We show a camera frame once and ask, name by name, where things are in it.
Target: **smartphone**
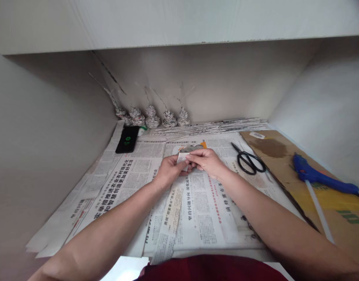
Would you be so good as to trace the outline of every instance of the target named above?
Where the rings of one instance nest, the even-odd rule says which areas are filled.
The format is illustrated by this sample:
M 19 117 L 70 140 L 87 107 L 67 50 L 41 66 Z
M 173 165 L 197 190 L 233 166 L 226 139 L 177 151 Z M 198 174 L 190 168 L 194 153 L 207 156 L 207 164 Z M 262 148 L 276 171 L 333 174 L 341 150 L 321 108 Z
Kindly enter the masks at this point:
M 120 142 L 117 145 L 116 153 L 130 153 L 134 151 L 136 139 L 138 138 L 139 126 L 125 127 L 122 131 Z

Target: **brown cardboard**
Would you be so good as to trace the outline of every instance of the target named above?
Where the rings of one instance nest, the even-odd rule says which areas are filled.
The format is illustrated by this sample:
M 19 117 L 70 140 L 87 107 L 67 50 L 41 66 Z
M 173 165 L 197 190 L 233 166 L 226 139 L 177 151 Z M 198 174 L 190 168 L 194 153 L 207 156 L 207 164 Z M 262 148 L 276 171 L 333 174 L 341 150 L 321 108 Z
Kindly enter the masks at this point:
M 278 131 L 256 132 L 264 135 L 265 138 L 258 139 L 249 135 L 250 132 L 241 132 L 241 135 L 323 234 L 324 231 L 308 188 L 304 182 L 299 180 L 294 171 L 292 158 L 295 152 L 303 156 L 314 169 L 334 179 L 336 177 Z M 359 198 L 319 183 L 313 183 L 312 186 L 335 244 L 359 262 Z

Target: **scissor blade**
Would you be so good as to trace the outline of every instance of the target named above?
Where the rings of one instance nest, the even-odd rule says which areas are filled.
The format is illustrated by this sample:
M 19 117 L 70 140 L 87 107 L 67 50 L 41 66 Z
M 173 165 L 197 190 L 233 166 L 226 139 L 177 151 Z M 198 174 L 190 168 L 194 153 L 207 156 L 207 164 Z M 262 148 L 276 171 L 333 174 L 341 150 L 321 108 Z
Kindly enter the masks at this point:
M 231 145 L 234 147 L 234 149 L 237 151 L 237 153 L 242 153 L 242 151 L 237 147 L 234 143 L 231 143 Z

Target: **black scissors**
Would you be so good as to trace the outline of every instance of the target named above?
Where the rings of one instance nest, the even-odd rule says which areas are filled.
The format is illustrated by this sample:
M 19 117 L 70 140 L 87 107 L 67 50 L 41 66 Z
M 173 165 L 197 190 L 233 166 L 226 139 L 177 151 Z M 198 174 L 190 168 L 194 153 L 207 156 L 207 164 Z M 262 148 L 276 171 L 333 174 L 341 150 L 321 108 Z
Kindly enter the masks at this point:
M 266 171 L 266 166 L 265 166 L 264 162 L 263 162 L 260 158 L 254 156 L 254 155 L 252 155 L 252 154 L 250 154 L 250 153 L 248 153 L 248 152 L 241 151 L 241 150 L 239 149 L 239 147 L 237 147 L 235 144 L 233 144 L 233 143 L 231 143 L 231 144 L 232 144 L 232 146 L 234 147 L 234 149 L 235 149 L 235 150 L 237 151 L 237 153 L 238 153 L 238 156 L 237 156 L 238 164 L 239 164 L 239 167 L 240 167 L 244 172 L 246 172 L 247 174 L 250 174 L 250 175 L 255 175 L 257 172 L 263 173 L 263 172 Z M 251 160 L 250 157 L 256 159 L 256 160 L 261 164 L 262 169 L 259 169 L 258 167 L 256 167 L 256 165 L 253 163 L 253 161 Z M 246 164 L 252 169 L 252 172 L 247 171 L 246 169 L 244 169 L 244 167 L 243 167 L 242 164 L 241 164 L 241 159 L 242 159 L 242 161 L 243 161 L 244 163 L 246 163 Z

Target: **white shelf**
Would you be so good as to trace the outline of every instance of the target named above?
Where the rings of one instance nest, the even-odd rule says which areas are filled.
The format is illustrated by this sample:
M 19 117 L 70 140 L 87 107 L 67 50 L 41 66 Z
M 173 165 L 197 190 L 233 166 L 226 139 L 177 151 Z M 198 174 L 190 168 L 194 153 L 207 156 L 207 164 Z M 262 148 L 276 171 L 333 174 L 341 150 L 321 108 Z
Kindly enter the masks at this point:
M 0 0 L 0 53 L 359 35 L 359 0 Z

